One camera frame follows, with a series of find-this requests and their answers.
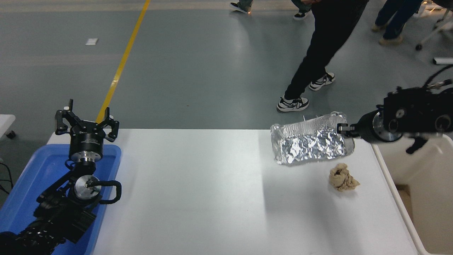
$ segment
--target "person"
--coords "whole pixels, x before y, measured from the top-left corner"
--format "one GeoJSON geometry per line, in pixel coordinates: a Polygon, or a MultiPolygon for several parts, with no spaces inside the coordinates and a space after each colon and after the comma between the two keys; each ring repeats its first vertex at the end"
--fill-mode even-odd
{"type": "Polygon", "coordinates": [[[310,11],[311,9],[311,4],[304,4],[301,0],[291,0],[291,2],[293,2],[293,4],[299,8],[299,12],[296,13],[294,16],[293,16],[293,19],[295,20],[303,20],[307,17],[307,12],[310,11]]]}
{"type": "Polygon", "coordinates": [[[420,8],[423,0],[387,0],[379,11],[371,30],[385,33],[379,39],[380,45],[398,45],[403,42],[404,25],[407,20],[420,8]]]}
{"type": "MultiPolygon", "coordinates": [[[[291,0],[293,4],[299,8],[299,12],[293,17],[295,20],[303,20],[306,13],[310,11],[311,5],[304,4],[301,0],[291,0]]],[[[230,7],[243,13],[250,13],[252,9],[253,0],[239,0],[237,3],[230,3],[230,7]]]]}
{"type": "Polygon", "coordinates": [[[302,0],[312,4],[315,31],[302,63],[291,84],[280,98],[277,109],[281,112],[302,111],[308,99],[301,97],[307,86],[317,91],[335,81],[335,74],[325,67],[347,41],[359,21],[368,0],[302,0]]]}

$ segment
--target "shoe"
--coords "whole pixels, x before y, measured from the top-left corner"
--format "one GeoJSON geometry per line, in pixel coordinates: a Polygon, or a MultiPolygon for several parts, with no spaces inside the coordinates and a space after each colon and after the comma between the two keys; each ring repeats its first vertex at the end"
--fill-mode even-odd
{"type": "Polygon", "coordinates": [[[372,30],[373,32],[379,32],[379,31],[381,31],[381,30],[386,29],[386,28],[387,28],[387,25],[388,25],[387,23],[384,24],[384,25],[382,25],[382,26],[378,26],[378,25],[376,25],[376,24],[373,24],[373,26],[371,26],[371,30],[372,30]]]}
{"type": "Polygon", "coordinates": [[[302,12],[298,12],[294,15],[293,19],[295,20],[303,20],[305,19],[307,16],[305,15],[305,13],[302,13],[302,12]]]}
{"type": "Polygon", "coordinates": [[[280,102],[277,104],[277,110],[281,112],[299,112],[308,107],[308,99],[296,98],[293,100],[286,100],[281,97],[280,102]]]}
{"type": "Polygon", "coordinates": [[[249,14],[251,12],[251,11],[246,11],[246,10],[241,9],[237,3],[230,3],[230,7],[233,8],[234,10],[238,10],[240,12],[247,13],[247,14],[249,14]]]}
{"type": "Polygon", "coordinates": [[[386,45],[400,45],[402,42],[403,42],[403,36],[402,35],[399,35],[398,37],[393,38],[393,39],[385,39],[384,37],[379,39],[379,44],[383,45],[383,46],[386,46],[386,45]]]}
{"type": "Polygon", "coordinates": [[[313,91],[320,90],[324,85],[329,85],[335,81],[334,73],[326,73],[320,79],[310,83],[310,89],[313,91]]]}

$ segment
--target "plastic container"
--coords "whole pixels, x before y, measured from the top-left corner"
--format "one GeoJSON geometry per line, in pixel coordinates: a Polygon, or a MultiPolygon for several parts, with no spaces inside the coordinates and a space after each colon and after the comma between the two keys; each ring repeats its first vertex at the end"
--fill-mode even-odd
{"type": "MultiPolygon", "coordinates": [[[[68,172],[64,162],[69,152],[68,144],[49,144],[38,149],[20,175],[11,194],[0,210],[0,232],[18,234],[36,218],[33,212],[39,205],[36,198],[57,179],[68,172]]],[[[104,157],[96,162],[94,176],[100,180],[114,180],[120,165],[121,150],[116,145],[104,145],[104,157]]],[[[110,197],[112,187],[103,187],[103,199],[110,197]]],[[[98,205],[93,213],[96,219],[76,243],[66,241],[58,245],[52,255],[91,254],[108,205],[98,205]]]]}
{"type": "Polygon", "coordinates": [[[373,145],[393,197],[422,255],[453,255],[453,141],[432,138],[409,155],[413,139],[373,145]],[[413,221],[395,184],[408,185],[413,221]]]}
{"type": "Polygon", "coordinates": [[[354,152],[354,140],[337,133],[346,116],[331,112],[303,122],[270,128],[275,161],[280,165],[301,164],[347,156],[354,152]]]}

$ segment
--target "crumpled aluminum foil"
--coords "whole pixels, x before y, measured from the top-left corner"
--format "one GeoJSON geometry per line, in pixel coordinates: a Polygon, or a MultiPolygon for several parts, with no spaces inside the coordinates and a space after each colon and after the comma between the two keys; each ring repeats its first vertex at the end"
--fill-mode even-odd
{"type": "Polygon", "coordinates": [[[343,113],[332,112],[308,121],[271,127],[275,161],[280,165],[334,159],[354,152],[354,140],[337,133],[347,123],[343,113]]]}

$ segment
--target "crumpled paper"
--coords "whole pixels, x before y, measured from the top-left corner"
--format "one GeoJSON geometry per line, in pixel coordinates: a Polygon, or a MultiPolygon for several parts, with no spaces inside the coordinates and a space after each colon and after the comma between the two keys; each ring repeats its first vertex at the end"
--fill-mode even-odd
{"type": "Polygon", "coordinates": [[[339,163],[330,170],[329,183],[338,191],[353,190],[360,183],[349,174],[347,165],[339,163]]]}

